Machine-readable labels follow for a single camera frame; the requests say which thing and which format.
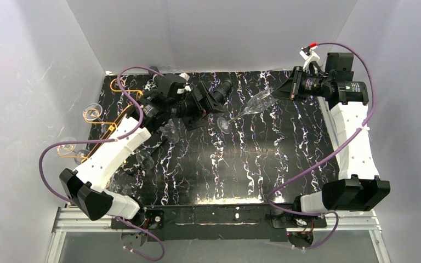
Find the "tall clear flute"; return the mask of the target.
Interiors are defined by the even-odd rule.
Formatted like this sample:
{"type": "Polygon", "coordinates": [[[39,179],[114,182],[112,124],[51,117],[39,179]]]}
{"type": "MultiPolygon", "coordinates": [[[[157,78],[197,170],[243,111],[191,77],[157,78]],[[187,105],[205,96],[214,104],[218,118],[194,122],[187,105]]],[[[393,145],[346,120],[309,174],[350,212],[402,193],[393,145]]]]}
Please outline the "tall clear flute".
{"type": "Polygon", "coordinates": [[[143,170],[151,170],[155,162],[151,155],[144,150],[136,151],[135,153],[136,161],[143,170]]]}
{"type": "Polygon", "coordinates": [[[273,106],[276,102],[277,99],[272,95],[272,91],[270,89],[262,90],[251,97],[240,114],[230,120],[226,120],[224,117],[219,117],[217,119],[217,125],[223,133],[229,134],[231,132],[231,124],[237,119],[242,118],[244,115],[262,113],[273,106]]]}

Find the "clear tumbler glass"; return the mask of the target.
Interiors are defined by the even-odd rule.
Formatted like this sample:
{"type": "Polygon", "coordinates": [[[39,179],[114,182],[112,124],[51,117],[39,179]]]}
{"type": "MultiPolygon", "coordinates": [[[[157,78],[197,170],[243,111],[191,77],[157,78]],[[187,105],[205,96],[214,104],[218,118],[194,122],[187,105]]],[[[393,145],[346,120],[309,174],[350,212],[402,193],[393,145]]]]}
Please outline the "clear tumbler glass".
{"type": "Polygon", "coordinates": [[[162,135],[164,135],[170,143],[176,144],[180,140],[177,126],[169,119],[168,122],[160,127],[162,135]]]}

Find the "tall clear flute front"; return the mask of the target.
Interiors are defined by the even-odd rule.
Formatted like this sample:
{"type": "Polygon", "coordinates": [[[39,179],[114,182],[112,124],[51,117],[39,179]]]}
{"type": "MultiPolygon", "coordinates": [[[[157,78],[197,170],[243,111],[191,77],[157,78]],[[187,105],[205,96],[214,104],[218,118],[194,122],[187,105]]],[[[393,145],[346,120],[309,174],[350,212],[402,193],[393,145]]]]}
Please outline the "tall clear flute front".
{"type": "Polygon", "coordinates": [[[155,162],[151,155],[144,150],[136,151],[135,153],[136,161],[143,170],[151,170],[155,162]]]}

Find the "clear stemmed wine glass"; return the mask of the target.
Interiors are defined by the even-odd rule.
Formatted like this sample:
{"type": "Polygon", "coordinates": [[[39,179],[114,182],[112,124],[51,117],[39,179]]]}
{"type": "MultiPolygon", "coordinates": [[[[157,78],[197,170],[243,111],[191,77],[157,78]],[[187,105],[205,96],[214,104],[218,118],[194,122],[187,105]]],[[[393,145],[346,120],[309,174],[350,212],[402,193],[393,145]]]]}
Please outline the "clear stemmed wine glass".
{"type": "Polygon", "coordinates": [[[62,144],[57,146],[56,150],[60,157],[70,158],[77,165],[82,164],[89,154],[89,151],[77,144],[62,144]]]}

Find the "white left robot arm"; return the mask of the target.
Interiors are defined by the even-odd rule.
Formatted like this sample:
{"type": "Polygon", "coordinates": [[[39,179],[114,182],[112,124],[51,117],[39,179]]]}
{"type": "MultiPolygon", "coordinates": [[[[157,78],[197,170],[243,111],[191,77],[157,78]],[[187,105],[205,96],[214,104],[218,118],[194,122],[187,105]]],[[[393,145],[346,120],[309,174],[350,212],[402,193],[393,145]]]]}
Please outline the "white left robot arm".
{"type": "Polygon", "coordinates": [[[180,75],[151,75],[155,87],[145,91],[137,105],[129,106],[111,126],[106,142],[97,142],[75,169],[64,169],[59,179],[70,201],[92,221],[105,215],[135,219],[144,212],[137,199],[109,191],[114,172],[154,132],[171,130],[171,120],[182,120],[186,130],[208,125],[208,115],[223,113],[233,83],[225,80],[210,91],[200,81],[193,88],[180,75]]]}

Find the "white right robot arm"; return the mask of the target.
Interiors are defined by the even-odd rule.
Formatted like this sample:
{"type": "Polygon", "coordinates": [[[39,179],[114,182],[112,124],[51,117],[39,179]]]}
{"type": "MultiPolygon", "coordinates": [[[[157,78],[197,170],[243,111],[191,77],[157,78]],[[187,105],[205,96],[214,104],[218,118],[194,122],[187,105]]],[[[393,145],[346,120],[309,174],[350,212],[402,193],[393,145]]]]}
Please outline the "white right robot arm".
{"type": "Polygon", "coordinates": [[[367,85],[353,81],[353,76],[352,71],[335,69],[311,75],[296,66],[274,92],[279,99],[323,97],[333,117],[339,144],[324,160],[301,173],[304,176],[338,157],[338,179],[324,184],[320,192],[298,196],[289,210],[291,214],[319,216],[337,210],[370,211],[390,193],[390,182],[380,178],[372,157],[367,123],[374,109],[368,107],[367,85]]]}

